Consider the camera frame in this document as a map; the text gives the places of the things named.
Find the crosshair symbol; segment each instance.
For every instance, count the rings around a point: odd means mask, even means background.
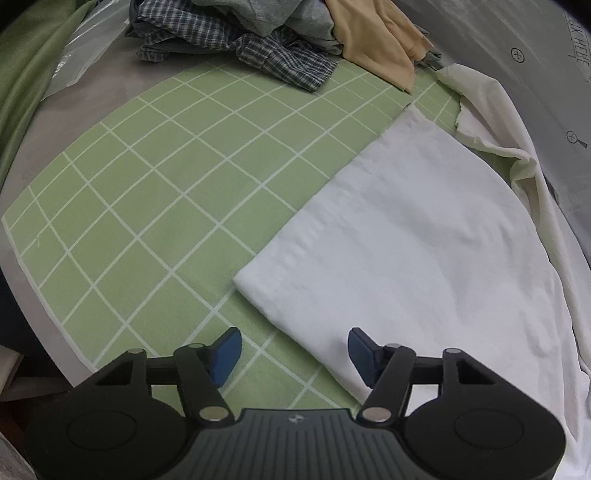
[[[579,137],[577,137],[577,134],[574,133],[572,130],[566,132],[566,138],[568,138],[569,142],[571,143],[576,143],[579,141]]]
[[[517,63],[523,63],[525,61],[525,55],[523,55],[523,52],[518,48],[511,49],[511,56]]]

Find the green grid mat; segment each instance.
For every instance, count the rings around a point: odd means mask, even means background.
[[[129,348],[170,355],[237,326],[243,354],[221,390],[234,412],[355,408],[231,281],[413,101],[454,130],[459,97],[430,70],[417,72],[411,96],[343,60],[308,93],[214,57],[83,134],[2,223],[50,317],[92,369]],[[154,396],[178,408],[174,388]]]

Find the plaid shirt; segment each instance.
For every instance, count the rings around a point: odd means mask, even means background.
[[[197,7],[190,0],[140,2],[132,1],[128,35],[144,39],[138,50],[142,60],[162,61],[172,51],[234,51],[247,65],[311,92],[336,67],[335,62],[287,27],[260,37],[230,23],[216,9]]]

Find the tan cloth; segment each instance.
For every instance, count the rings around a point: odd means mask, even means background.
[[[343,57],[410,91],[414,61],[433,48],[391,0],[326,0]]]

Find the green fabric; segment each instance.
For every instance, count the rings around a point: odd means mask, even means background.
[[[38,0],[0,34],[0,189],[67,40],[94,0]]]

